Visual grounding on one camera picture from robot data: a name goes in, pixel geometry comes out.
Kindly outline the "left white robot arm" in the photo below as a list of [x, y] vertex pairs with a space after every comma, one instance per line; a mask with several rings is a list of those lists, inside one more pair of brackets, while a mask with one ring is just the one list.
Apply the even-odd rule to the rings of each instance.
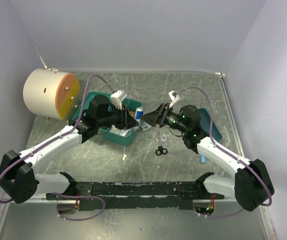
[[112, 126], [119, 130], [137, 127], [128, 106], [113, 105], [113, 97], [98, 94], [87, 102], [82, 100], [79, 116], [61, 131], [42, 143], [16, 153], [4, 154], [0, 164], [0, 187], [10, 201], [21, 204], [34, 195], [60, 195], [66, 200], [77, 196], [77, 181], [66, 172], [40, 174], [40, 170], [56, 156], [83, 144], [98, 134], [100, 128]]

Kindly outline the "blue white card packet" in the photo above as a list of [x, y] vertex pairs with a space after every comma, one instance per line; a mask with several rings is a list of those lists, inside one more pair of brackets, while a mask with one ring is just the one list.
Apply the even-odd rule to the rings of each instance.
[[149, 125], [148, 123], [146, 123], [144, 121], [141, 123], [140, 129], [141, 129], [142, 132], [145, 132], [145, 131], [147, 131], [150, 128], [152, 128], [152, 126]]

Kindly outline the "blue white ointment tube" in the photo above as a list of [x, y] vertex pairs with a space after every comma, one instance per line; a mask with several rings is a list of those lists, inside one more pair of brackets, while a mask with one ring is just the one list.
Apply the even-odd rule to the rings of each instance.
[[134, 115], [135, 120], [139, 121], [143, 113], [144, 113], [144, 109], [142, 107], [137, 107], [135, 110], [135, 115]]

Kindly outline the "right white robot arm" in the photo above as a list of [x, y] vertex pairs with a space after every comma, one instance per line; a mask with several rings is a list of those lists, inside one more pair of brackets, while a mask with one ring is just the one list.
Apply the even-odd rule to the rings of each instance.
[[260, 159], [249, 160], [242, 157], [212, 136], [213, 127], [204, 130], [199, 110], [194, 105], [183, 106], [179, 113], [167, 104], [161, 104], [156, 110], [143, 114], [140, 119], [154, 127], [169, 126], [182, 134], [184, 145], [191, 151], [205, 156], [233, 179], [231, 195], [246, 211], [253, 211], [258, 206], [270, 206], [275, 193], [266, 165]]

